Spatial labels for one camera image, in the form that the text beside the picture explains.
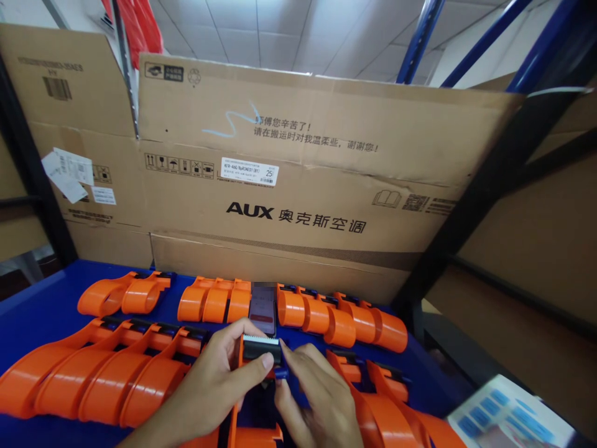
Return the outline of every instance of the blue marker scribble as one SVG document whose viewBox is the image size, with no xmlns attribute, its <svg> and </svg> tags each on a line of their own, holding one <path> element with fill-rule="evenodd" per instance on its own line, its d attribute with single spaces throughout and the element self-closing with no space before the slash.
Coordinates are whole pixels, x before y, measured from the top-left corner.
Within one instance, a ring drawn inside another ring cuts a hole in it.
<svg viewBox="0 0 597 448">
<path fill-rule="evenodd" d="M 211 129 L 202 129 L 201 131 L 205 132 L 205 133 L 208 133 L 208 134 L 214 134 L 214 135 L 217 135 L 219 137 L 224 137 L 224 138 L 236 137 L 236 127 L 235 127 L 234 123 L 232 122 L 232 120 L 230 119 L 231 115 L 237 116 L 238 118 L 242 118 L 243 120 L 246 120 L 246 121 L 248 121 L 249 123 L 252 123 L 252 124 L 261 124 L 261 117 L 259 116 L 259 112 L 257 112 L 257 108 L 250 101 L 249 101 L 249 104 L 253 108 L 253 112 L 255 112 L 255 118 L 249 118 L 246 115 L 239 114 L 238 112 L 234 112 L 234 111 L 228 111 L 228 112 L 226 112 L 226 119 L 228 120 L 228 123 L 230 123 L 230 126 L 232 127 L 232 133 L 231 134 L 225 134 L 225 133 L 221 133 L 221 132 L 218 132 L 218 131 L 213 131 Z"/>
</svg>

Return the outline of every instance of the shelving rack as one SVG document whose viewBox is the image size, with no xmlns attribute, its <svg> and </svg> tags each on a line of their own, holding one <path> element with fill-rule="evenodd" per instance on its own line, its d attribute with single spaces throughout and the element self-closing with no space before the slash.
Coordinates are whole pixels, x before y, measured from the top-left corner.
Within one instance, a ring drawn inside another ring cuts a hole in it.
<svg viewBox="0 0 597 448">
<path fill-rule="evenodd" d="M 416 31 L 397 78 L 410 84 L 445 0 L 426 0 Z M 497 21 L 470 50 L 442 87 L 453 87 L 530 0 L 512 0 Z M 119 37 L 124 77 L 130 85 L 128 50 L 116 2 L 114 22 Z M 597 131 L 589 130 L 534 162 L 527 160 L 555 123 L 580 96 L 597 71 L 597 2 L 562 0 L 507 88 L 527 97 L 488 152 L 462 198 L 429 244 L 426 252 L 392 302 L 419 340 L 425 336 L 421 301 L 447 266 L 456 266 L 526 306 L 543 313 L 571 331 L 597 340 L 597 329 L 547 301 L 515 287 L 458 256 L 458 251 L 493 205 L 505 195 L 524 188 L 550 173 L 592 154 L 597 149 Z M 44 174 L 23 110 L 0 57 L 0 131 L 26 187 L 24 197 L 0 200 L 0 208 L 30 205 L 34 208 L 62 266 L 77 259 L 75 245 Z M 470 356 L 451 340 L 436 340 L 449 358 Z M 586 441 L 579 437 L 574 446 Z"/>
</svg>

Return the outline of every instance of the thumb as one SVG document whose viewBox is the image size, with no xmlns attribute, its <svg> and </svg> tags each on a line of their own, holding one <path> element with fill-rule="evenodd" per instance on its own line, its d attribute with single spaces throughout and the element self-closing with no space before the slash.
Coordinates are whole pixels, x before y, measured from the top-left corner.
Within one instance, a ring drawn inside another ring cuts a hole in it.
<svg viewBox="0 0 597 448">
<path fill-rule="evenodd" d="M 244 396 L 249 390 L 265 380 L 267 374 L 274 366 L 274 356 L 271 353 L 264 353 L 259 358 L 230 373 L 229 390 L 235 397 Z"/>
</svg>

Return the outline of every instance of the fingernail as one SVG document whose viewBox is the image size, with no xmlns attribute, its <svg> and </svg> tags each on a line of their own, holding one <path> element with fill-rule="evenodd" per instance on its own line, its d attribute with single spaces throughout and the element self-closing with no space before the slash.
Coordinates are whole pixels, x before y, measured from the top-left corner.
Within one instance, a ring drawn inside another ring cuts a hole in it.
<svg viewBox="0 0 597 448">
<path fill-rule="evenodd" d="M 263 362 L 263 367 L 270 371 L 274 366 L 274 356 L 271 353 L 266 353 L 263 358 L 261 358 L 261 362 Z"/>
</svg>

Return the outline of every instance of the blue table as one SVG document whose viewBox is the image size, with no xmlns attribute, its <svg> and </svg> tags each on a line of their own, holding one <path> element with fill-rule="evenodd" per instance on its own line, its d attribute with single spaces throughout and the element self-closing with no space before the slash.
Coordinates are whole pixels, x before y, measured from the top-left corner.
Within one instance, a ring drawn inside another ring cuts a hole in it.
<svg viewBox="0 0 597 448">
<path fill-rule="evenodd" d="M 76 304 L 85 289 L 97 280 L 122 277 L 130 271 L 140 270 L 78 260 L 66 269 L 0 302 L 0 340 L 2 341 L 0 373 L 4 373 L 18 359 L 40 345 L 60 340 L 80 330 L 92 319 L 91 316 L 81 315 L 76 310 Z M 180 296 L 193 281 L 191 277 L 178 276 L 172 287 L 162 295 L 154 311 L 140 317 L 154 322 L 178 323 L 177 309 Z M 187 322 L 187 324 L 207 330 L 218 330 L 223 327 L 219 324 L 198 322 Z M 279 327 L 278 337 L 283 338 L 290 348 L 311 342 L 323 352 L 326 349 L 323 338 L 298 330 Z M 407 350 L 399 355 L 359 343 L 352 350 L 365 359 L 402 370 L 412 381 L 409 386 L 409 404 L 419 411 L 445 417 L 473 392 L 472 388 L 463 388 L 445 376 L 414 338 L 410 338 Z M 273 387 L 268 389 L 267 394 L 271 394 Z M 265 406 L 263 401 L 262 397 L 259 399 L 248 397 L 242 412 L 245 419 L 247 414 L 251 413 L 252 406 L 259 408 L 252 413 L 261 415 L 263 409 L 260 406 Z M 272 407 L 273 401 L 268 402 L 267 406 Z M 0 415 L 0 447 L 17 445 L 111 447 L 130 431 L 130 429 L 100 423 L 82 423 L 54 416 L 37 416 L 29 420 L 20 420 Z"/>
</svg>

